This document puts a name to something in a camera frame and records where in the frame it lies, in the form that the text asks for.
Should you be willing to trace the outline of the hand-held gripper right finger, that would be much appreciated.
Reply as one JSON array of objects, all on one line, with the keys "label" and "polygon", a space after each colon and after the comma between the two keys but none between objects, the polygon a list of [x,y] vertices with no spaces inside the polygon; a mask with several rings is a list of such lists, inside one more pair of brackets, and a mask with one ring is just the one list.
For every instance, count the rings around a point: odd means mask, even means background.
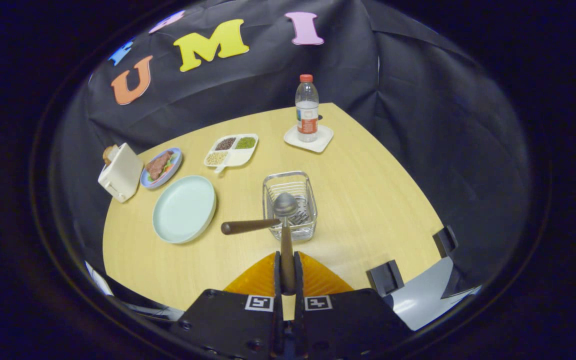
[{"label": "hand-held gripper right finger", "polygon": [[298,360],[375,360],[413,330],[371,288],[306,294],[306,254],[295,251],[293,337]]}]

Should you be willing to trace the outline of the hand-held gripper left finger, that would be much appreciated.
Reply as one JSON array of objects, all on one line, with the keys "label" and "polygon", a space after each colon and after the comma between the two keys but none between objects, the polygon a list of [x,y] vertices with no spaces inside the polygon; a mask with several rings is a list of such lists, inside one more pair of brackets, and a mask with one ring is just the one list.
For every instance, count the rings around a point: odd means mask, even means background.
[{"label": "hand-held gripper left finger", "polygon": [[206,289],[170,327],[206,356],[271,360],[284,352],[278,252],[265,256],[226,289]]}]

